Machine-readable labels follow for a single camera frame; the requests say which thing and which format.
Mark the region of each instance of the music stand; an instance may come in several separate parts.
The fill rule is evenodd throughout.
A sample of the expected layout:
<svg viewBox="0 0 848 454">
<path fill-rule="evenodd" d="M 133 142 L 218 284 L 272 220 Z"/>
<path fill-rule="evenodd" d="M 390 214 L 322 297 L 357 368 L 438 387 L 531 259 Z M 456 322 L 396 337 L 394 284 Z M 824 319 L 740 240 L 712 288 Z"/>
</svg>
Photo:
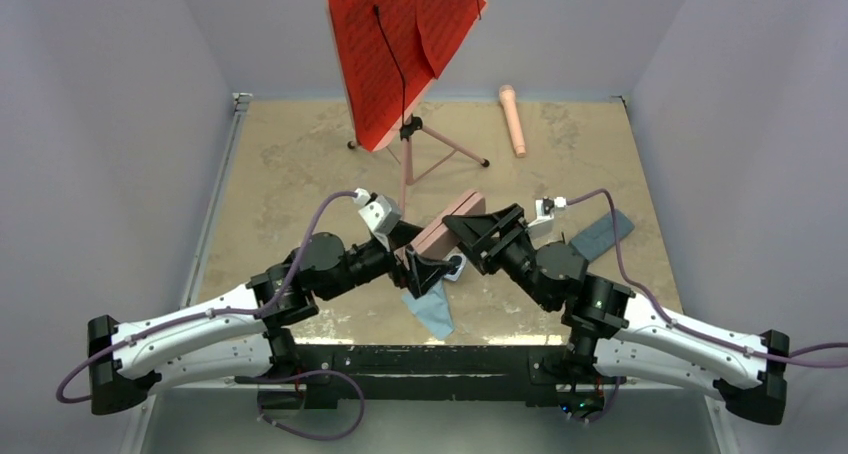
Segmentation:
<svg viewBox="0 0 848 454">
<path fill-rule="evenodd" d="M 347 97 L 348 105 L 351 108 L 350 109 L 351 120 L 353 121 L 354 128 L 356 129 L 357 137 L 359 137 L 360 136 L 360 130 L 357 128 L 358 126 L 357 126 L 357 123 L 356 123 L 356 116 L 354 116 L 354 111 L 356 111 L 356 109 L 354 109 L 354 99 L 353 99 L 354 96 L 351 95 L 351 87 L 354 87 L 354 88 L 356 87 L 356 86 L 352 86 L 351 83 L 355 82 L 355 80 L 348 79 L 348 75 L 354 73 L 355 69 L 353 68 L 352 63 L 349 62 L 346 65 L 346 63 L 342 59 L 342 49 L 340 49 L 341 46 L 339 45 L 339 41 L 340 41 L 339 34 L 340 34 L 340 32 L 336 30 L 336 25 L 343 23 L 343 21 L 340 20 L 343 16 L 338 15 L 337 19 L 334 22 L 333 13 L 331 12 L 332 6 L 334 4 L 339 6 L 340 8 L 344 8 L 346 6 L 341 5 L 340 0 L 328 0 L 328 1 L 330 1 L 328 3 L 329 4 L 328 5 L 328 14 L 329 14 L 329 17 L 330 17 L 330 25 L 331 25 L 331 28 L 333 28 L 333 31 L 334 31 L 334 36 L 333 36 L 334 39 L 333 40 L 334 40 L 334 43 L 336 44 L 336 51 L 339 54 L 340 70 L 342 72 L 342 77 L 343 77 L 345 84 L 346 84 L 346 87 L 347 87 L 347 89 L 345 90 L 345 94 L 346 94 L 346 97 Z M 476 20 L 478 15 L 479 15 L 479 18 L 482 18 L 482 13 L 486 10 L 487 3 L 486 3 L 485 0 L 475 0 L 475 1 L 476 1 L 477 9 L 474 12 L 474 14 L 475 14 L 474 18 Z M 375 9 L 375 13 L 377 14 L 377 21 L 379 23 L 380 17 L 379 17 L 379 12 L 376 11 L 376 9 L 377 9 L 376 5 L 374 6 L 374 9 Z M 357 22 L 357 25 L 358 25 L 357 27 L 361 26 L 362 24 L 363 24 L 362 22 Z M 385 37 L 385 32 L 382 31 L 382 29 L 383 29 L 382 24 L 380 24 L 379 27 L 380 27 L 380 31 L 382 32 L 382 34 L 384 36 L 383 39 L 385 40 L 386 44 L 388 45 L 389 41 Z M 422 31 L 419 31 L 419 32 L 420 32 L 421 36 L 425 35 L 425 32 L 422 32 Z M 374 133 L 374 132 L 369 133 L 369 134 L 376 134 L 376 136 L 374 136 L 374 135 L 370 136 L 370 139 L 371 139 L 370 145 L 369 144 L 362 145 L 362 144 L 359 143 L 358 140 L 349 141 L 347 143 L 347 147 L 351 150 L 356 149 L 357 146 L 362 145 L 363 148 L 365 148 L 366 150 L 372 151 L 372 152 L 375 151 L 375 150 L 378 150 L 378 149 L 382 149 L 382 148 L 386 148 L 389 151 L 389 153 L 392 155 L 392 157 L 400 165 L 400 168 L 401 168 L 400 169 L 401 172 L 400 172 L 399 206 L 402 210 L 405 210 L 405 206 L 406 206 L 406 194 L 407 194 L 406 190 L 407 190 L 407 187 L 411 186 L 411 185 L 415 184 L 416 182 L 420 181 L 421 179 L 423 179 L 427 174 L 433 172 L 433 170 L 435 170 L 438 166 L 442 165 L 445 161 L 447 161 L 448 159 L 453 157 L 453 155 L 456 154 L 457 152 L 464 154 L 465 156 L 469 157 L 470 159 L 473 159 L 475 162 L 477 162 L 478 164 L 480 164 L 483 167 L 489 167 L 489 165 L 490 165 L 490 162 L 487 159 L 485 159 L 481 156 L 478 156 L 477 154 L 472 152 L 470 149 L 459 145 L 458 143 L 449 139 L 447 136 L 435 131 L 434 129 L 431 129 L 430 127 L 425 126 L 424 121 L 420 117 L 417 117 L 417 116 L 413 115 L 413 113 L 412 113 L 413 109 L 416 107 L 418 102 L 420 102 L 420 100 L 423 98 L 424 94 L 427 92 L 427 90 L 429 90 L 430 86 L 435 81 L 435 77 L 441 74 L 442 70 L 444 69 L 445 65 L 447 64 L 447 61 L 449 61 L 450 57 L 453 56 L 455 49 L 457 49 L 459 47 L 459 44 L 461 43 L 462 39 L 465 38 L 466 34 L 467 34 L 467 31 L 462 32 L 461 36 L 458 37 L 458 38 L 454 37 L 452 39 L 447 39 L 446 44 L 451 44 L 449 46 L 445 46 L 444 44 L 437 44 L 437 41 L 435 39 L 432 40 L 431 42 L 429 42 L 426 47 L 423 46 L 423 45 L 417 46 L 416 47 L 417 49 L 423 49 L 422 54 L 424 56 L 427 56 L 427 55 L 433 56 L 432 58 L 428 57 L 427 61 L 430 61 L 430 62 L 429 62 L 429 65 L 426 66 L 427 69 L 432 68 L 432 71 L 429 71 L 430 74 L 427 75 L 428 80 L 426 82 L 419 83 L 417 90 L 414 90 L 414 91 L 410 90 L 409 91 L 410 94 L 411 94 L 410 97 L 412 98 L 412 101 L 409 102 L 408 104 L 406 104 L 406 103 L 402 104 L 403 109 L 401 109 L 401 110 L 403 111 L 403 113 L 402 113 L 403 116 L 397 116 L 397 117 L 394 118 L 394 123 L 393 123 L 394 125 L 388 129 L 388 132 L 386 130 L 382 130 L 382 131 L 377 132 L 377 133 Z M 342 41 L 347 40 L 347 42 L 350 42 L 349 39 L 350 39 L 349 37 L 344 37 L 344 38 L 342 38 Z M 401 71 L 401 74 L 400 74 L 401 79 L 404 78 L 404 71 L 409 70 L 409 71 L 414 71 L 415 74 L 420 74 L 421 69 L 423 69 L 425 67 L 423 65 L 412 66 L 412 67 L 404 66 L 404 69 L 401 70 L 400 65 L 397 64 L 398 61 L 395 58 L 394 52 L 391 52 L 392 46 L 388 45 L 388 47 L 389 47 L 390 53 L 392 54 L 392 59 L 394 60 L 395 65 L 397 66 L 397 69 L 399 71 Z M 350 45 L 345 44 L 344 49 L 350 49 Z M 406 95 L 406 93 L 407 93 L 406 81 L 404 81 L 404 86 L 405 86 L 404 87 L 404 95 Z M 379 103 L 379 102 L 385 100 L 385 96 L 375 96 L 372 99 L 377 99 L 377 102 Z M 359 107 L 358 112 L 363 111 L 363 106 L 361 104 L 359 104 L 357 107 Z M 415 174 L 414 174 L 414 170 L 413 170 L 412 138 L 413 138 L 413 134 L 415 134 L 417 131 L 423 131 L 425 134 L 427 134 L 431 138 L 433 138 L 433 139 L 441 142 L 442 144 L 446 145 L 447 147 L 451 148 L 451 152 L 448 153 L 446 156 L 444 156 L 441 160 L 439 160 L 438 162 L 436 162 L 435 164 L 430 166 L 421 175 L 416 177 Z M 394 137 L 394 135 L 396 135 L 394 133 L 398 133 L 400 135 L 401 145 L 403 146 L 400 158 L 397 155 L 395 155 L 395 153 L 391 150 L 391 148 L 388 147 L 389 141 L 391 140 L 392 137 Z M 380 137 L 381 139 L 380 139 L 379 142 L 373 142 L 374 137 Z"/>
<path fill-rule="evenodd" d="M 446 155 L 440 161 L 430 166 L 429 169 L 421 173 L 421 175 L 418 177 L 415 177 L 415 174 L 413 174 L 412 169 L 412 135 L 416 131 L 422 131 L 428 136 L 452 149 L 448 155 Z M 397 158 L 397 156 L 391 150 L 390 147 L 386 147 L 386 150 L 388 150 L 389 154 L 391 154 L 395 161 L 400 164 L 400 201 L 398 205 L 400 206 L 402 211 L 406 206 L 406 186 L 411 186 L 416 182 L 420 181 L 424 178 L 424 176 L 433 172 L 434 169 L 442 165 L 442 163 L 450 159 L 457 152 L 465 154 L 466 156 L 470 157 L 483 167 L 489 167 L 489 165 L 491 164 L 488 159 L 482 158 L 477 154 L 474 154 L 473 152 L 471 152 L 471 150 L 460 146 L 456 142 L 440 134 L 438 131 L 425 126 L 424 121 L 417 116 L 410 116 L 404 121 L 403 126 L 400 128 L 400 142 L 403 146 L 403 151 L 401 153 L 400 159 Z M 356 146 L 357 142 L 355 140 L 348 141 L 347 143 L 348 149 L 356 149 Z"/>
</svg>

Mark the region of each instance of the metal frame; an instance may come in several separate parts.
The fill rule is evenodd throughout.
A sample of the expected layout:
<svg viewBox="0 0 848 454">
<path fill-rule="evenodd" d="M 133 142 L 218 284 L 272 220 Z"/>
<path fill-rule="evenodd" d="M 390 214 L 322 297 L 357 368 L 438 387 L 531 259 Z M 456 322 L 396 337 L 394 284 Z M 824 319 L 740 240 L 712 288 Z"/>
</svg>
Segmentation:
<svg viewBox="0 0 848 454">
<path fill-rule="evenodd" d="M 546 362 L 562 355 L 554 345 L 309 345 L 297 346 L 304 371 L 330 369 L 350 376 L 367 400 L 521 401 L 556 407 L 557 386 L 567 381 L 592 386 L 597 374 L 551 373 Z M 251 384 L 249 380 L 236 382 Z M 614 379 L 603 378 L 607 385 Z M 346 381 L 316 375 L 304 381 L 305 409 L 333 409 L 356 399 Z"/>
<path fill-rule="evenodd" d="M 197 248 L 195 249 L 193 264 L 189 277 L 186 281 L 183 295 L 180 299 L 180 306 L 187 307 L 193 304 L 200 291 L 200 284 L 203 280 L 203 274 L 206 268 L 208 257 L 208 249 L 215 226 L 217 225 L 218 214 L 221 203 L 226 191 L 227 181 L 232 170 L 232 161 L 235 157 L 238 143 L 241 139 L 244 120 L 247 116 L 247 111 L 253 95 L 249 93 L 234 93 L 234 115 L 230 126 L 230 131 L 227 139 L 227 146 L 224 152 L 221 165 L 218 169 L 218 176 L 213 188 L 212 199 L 209 203 L 209 208 L 206 212 L 206 218 L 203 223 L 203 228 L 198 240 Z M 594 388 L 594 386 L 585 386 L 586 389 Z M 176 387 L 175 389 L 262 389 L 262 390 L 290 390 L 290 386 L 272 386 L 272 385 L 242 385 L 237 384 L 231 378 L 225 378 L 215 381 L 204 381 L 185 386 Z M 639 379 L 630 379 L 627 384 L 622 385 L 621 389 L 677 389 L 675 387 L 658 384 L 650 381 Z M 713 431 L 715 433 L 716 442 L 722 454 L 739 454 L 739 445 L 736 439 L 736 434 L 730 421 L 730 415 L 722 408 L 721 403 L 708 397 L 704 397 Z M 120 454 L 141 454 L 144 442 L 147 437 L 147 429 L 150 425 L 153 409 L 156 407 L 156 396 L 150 396 L 144 403 L 135 407 L 129 412 L 129 422 L 127 430 L 124 434 L 124 439 L 119 450 Z"/>
<path fill-rule="evenodd" d="M 230 129 L 227 133 L 224 156 L 221 159 L 220 166 L 218 166 L 218 175 L 215 178 L 215 185 L 212 188 L 212 199 L 209 201 L 209 207 L 206 209 L 206 217 L 200 231 L 200 238 L 197 242 L 197 248 L 194 250 L 192 267 L 186 280 L 183 295 L 180 298 L 180 307 L 188 307 L 194 304 L 197 300 L 197 294 L 200 292 L 200 284 L 203 281 L 206 260 L 209 256 L 209 244 L 215 232 L 215 226 L 218 224 L 218 213 L 221 210 L 221 203 L 224 199 L 227 181 L 230 178 L 233 168 L 236 149 L 241 140 L 244 121 L 247 118 L 247 110 L 252 100 L 253 94 L 247 92 L 233 93 L 233 120 L 230 123 Z M 141 453 L 144 446 L 144 439 L 147 436 L 147 427 L 150 424 L 150 415 L 155 405 L 156 396 L 150 396 L 146 401 L 130 411 L 130 420 L 121 443 L 120 454 Z"/>
<path fill-rule="evenodd" d="M 218 167 L 215 186 L 212 188 L 212 199 L 209 201 L 206 218 L 203 220 L 203 228 L 200 231 L 200 239 L 198 240 L 197 248 L 194 250 L 193 264 L 188 280 L 186 281 L 183 296 L 180 299 L 180 307 L 188 307 L 194 304 L 197 300 L 197 294 L 200 292 L 200 283 L 203 281 L 203 273 L 206 271 L 206 260 L 209 257 L 209 242 L 215 232 L 215 226 L 218 225 L 218 213 L 221 210 L 221 201 L 227 189 L 227 181 L 230 178 L 230 172 L 233 167 L 232 161 L 235 159 L 236 149 L 241 140 L 244 120 L 247 118 L 247 109 L 252 100 L 253 94 L 246 92 L 233 93 L 233 121 L 230 124 L 230 131 L 227 136 L 227 146 L 224 149 L 224 157 L 221 159 L 221 165 Z"/>
<path fill-rule="evenodd" d="M 404 136 L 403 135 L 404 131 L 403 131 L 403 129 L 401 129 L 402 134 L 401 134 L 401 141 L 400 142 L 403 145 L 403 153 L 401 154 L 401 156 L 402 156 L 401 159 L 398 161 L 398 164 L 400 164 L 400 202 L 398 204 L 400 205 L 401 211 L 404 211 L 404 212 L 406 211 L 406 188 L 408 186 L 414 185 L 416 182 L 420 181 L 421 179 L 424 179 L 424 176 L 433 172 L 433 170 L 435 170 L 437 167 L 441 166 L 445 161 L 447 161 L 448 159 L 453 157 L 453 155 L 456 154 L 457 152 L 464 154 L 466 157 L 468 157 L 469 159 L 473 160 L 474 162 L 480 164 L 483 167 L 489 167 L 489 161 L 488 160 L 486 160 L 486 159 L 478 156 L 477 154 L 471 152 L 471 150 L 469 150 L 468 148 L 460 146 L 459 144 L 452 141 L 448 137 L 444 136 L 443 134 L 440 134 L 438 131 L 435 131 L 435 130 L 427 127 L 426 125 L 424 125 L 423 121 L 421 123 L 421 131 L 423 133 L 427 134 L 428 136 L 432 137 L 433 139 L 441 142 L 442 144 L 450 147 L 452 150 L 448 155 L 443 157 L 442 160 L 440 160 L 440 161 L 436 162 L 435 164 L 433 164 L 432 166 L 430 166 L 429 169 L 427 169 L 426 171 L 421 173 L 421 175 L 419 175 L 418 177 L 415 177 L 415 173 L 413 172 L 413 169 L 412 169 L 412 135 L 409 134 L 407 136 Z M 395 160 L 397 161 L 398 158 L 397 158 L 397 156 L 395 156 L 395 153 L 392 152 L 392 150 L 389 147 L 386 147 L 386 149 L 389 151 L 389 153 L 392 155 L 392 157 L 394 157 Z"/>
</svg>

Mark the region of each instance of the gray wall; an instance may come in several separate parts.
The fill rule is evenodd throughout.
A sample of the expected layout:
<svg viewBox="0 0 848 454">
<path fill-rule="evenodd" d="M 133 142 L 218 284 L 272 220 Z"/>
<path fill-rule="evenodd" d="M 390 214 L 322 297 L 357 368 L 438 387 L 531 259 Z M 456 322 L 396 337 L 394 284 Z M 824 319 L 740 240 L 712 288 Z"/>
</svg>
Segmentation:
<svg viewBox="0 0 848 454">
<path fill-rule="evenodd" d="M 639 82 L 637 144 L 691 314 L 848 341 L 846 26 L 846 0 L 686 0 Z M 848 452 L 845 371 L 788 377 L 783 426 L 736 422 L 742 452 Z"/>
<path fill-rule="evenodd" d="M 342 96 L 326 0 L 186 0 L 235 89 L 264 97 Z M 683 0 L 490 0 L 435 97 L 629 93 Z"/>
<path fill-rule="evenodd" d="M 183 0 L 0 0 L 0 39 L 2 450 L 115 452 L 53 391 L 89 318 L 176 307 L 230 91 Z"/>
</svg>

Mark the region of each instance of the tripod stand leg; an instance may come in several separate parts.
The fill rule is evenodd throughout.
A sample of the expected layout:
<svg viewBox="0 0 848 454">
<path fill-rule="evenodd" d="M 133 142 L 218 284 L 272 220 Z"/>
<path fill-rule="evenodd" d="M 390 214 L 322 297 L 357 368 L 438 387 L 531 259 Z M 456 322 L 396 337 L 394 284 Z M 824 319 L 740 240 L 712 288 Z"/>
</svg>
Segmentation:
<svg viewBox="0 0 848 454">
<path fill-rule="evenodd" d="M 402 139 L 403 153 L 400 157 L 400 210 L 406 214 L 406 186 L 412 184 L 412 142 Z"/>
<path fill-rule="evenodd" d="M 432 138 L 434 138 L 434 139 L 438 140 L 439 142 L 441 142 L 441 143 L 443 143 L 443 144 L 446 144 L 446 145 L 447 145 L 447 146 L 449 146 L 451 149 L 455 149 L 455 150 L 457 150 L 457 151 L 459 151 L 459 152 L 461 152 L 461 153 L 465 154 L 466 156 L 470 157 L 471 159 L 474 159 L 474 160 L 475 160 L 475 161 L 477 161 L 477 163 L 478 163 L 478 164 L 480 164 L 481 166 L 483 166 L 483 167 L 489 167 L 490 162 L 489 162 L 489 160 L 488 160 L 488 159 L 484 159 L 484 158 L 482 158 L 482 157 L 478 156 L 477 154 L 474 154 L 474 153 L 473 153 L 473 152 L 471 152 L 470 150 L 468 150 L 468 149 L 466 149 L 466 148 L 464 148 L 464 147 L 460 146 L 459 144 L 455 143 L 454 141 L 452 141 L 452 140 L 448 139 L 447 137 L 445 137 L 445 136 L 443 136 L 443 135 L 439 134 L 437 131 L 434 131 L 433 129 L 430 129 L 430 128 L 429 128 L 429 127 L 427 127 L 427 126 L 423 126 L 423 127 L 421 128 L 421 130 L 422 130 L 422 131 L 424 131 L 424 132 L 426 132 L 426 133 L 427 133 L 427 135 L 429 135 L 430 137 L 432 137 Z"/>
</svg>

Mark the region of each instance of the table surface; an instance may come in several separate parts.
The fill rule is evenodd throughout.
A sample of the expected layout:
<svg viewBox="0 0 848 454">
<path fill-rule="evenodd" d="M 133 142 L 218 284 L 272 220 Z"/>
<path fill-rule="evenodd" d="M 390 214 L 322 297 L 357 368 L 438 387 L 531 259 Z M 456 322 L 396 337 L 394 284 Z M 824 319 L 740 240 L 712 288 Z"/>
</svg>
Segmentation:
<svg viewBox="0 0 848 454">
<path fill-rule="evenodd" d="M 475 188 L 487 211 L 512 203 L 532 218 L 542 196 L 576 197 L 599 187 L 612 193 L 635 230 L 622 241 L 628 274 L 647 284 L 669 309 L 680 300 L 657 223 L 627 114 L 619 102 L 522 102 L 518 105 L 527 157 L 517 159 L 503 111 L 495 102 L 424 102 L 416 115 L 491 161 L 488 169 L 456 154 L 407 191 L 405 220 L 426 225 L 454 198 Z M 236 147 L 198 300 L 226 292 L 282 261 L 299 244 L 309 218 L 330 193 L 363 187 L 397 199 L 400 167 L 387 150 L 351 151 L 347 107 L 332 101 L 254 101 Z M 417 133 L 416 174 L 450 149 Z M 400 152 L 398 141 L 390 145 Z M 602 198 L 560 213 L 554 234 L 570 238 L 607 212 Z M 348 200 L 333 203 L 318 224 L 346 243 L 368 240 L 368 231 Z M 623 282 L 608 251 L 590 272 Z M 466 269 L 445 283 L 456 330 L 447 344 L 560 344 L 568 328 L 546 313 L 509 278 Z M 360 344 L 437 343 L 409 312 L 401 292 L 377 279 L 330 302 L 319 315 L 293 326 L 299 342 Z"/>
</svg>

